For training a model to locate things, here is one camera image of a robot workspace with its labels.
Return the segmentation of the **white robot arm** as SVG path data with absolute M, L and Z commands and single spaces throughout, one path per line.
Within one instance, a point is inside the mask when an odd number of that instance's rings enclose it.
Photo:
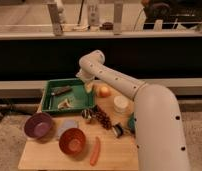
M 92 51 L 79 59 L 76 74 L 84 83 L 95 78 L 134 102 L 139 171 L 191 171 L 181 111 L 174 93 L 104 65 L 105 55 Z

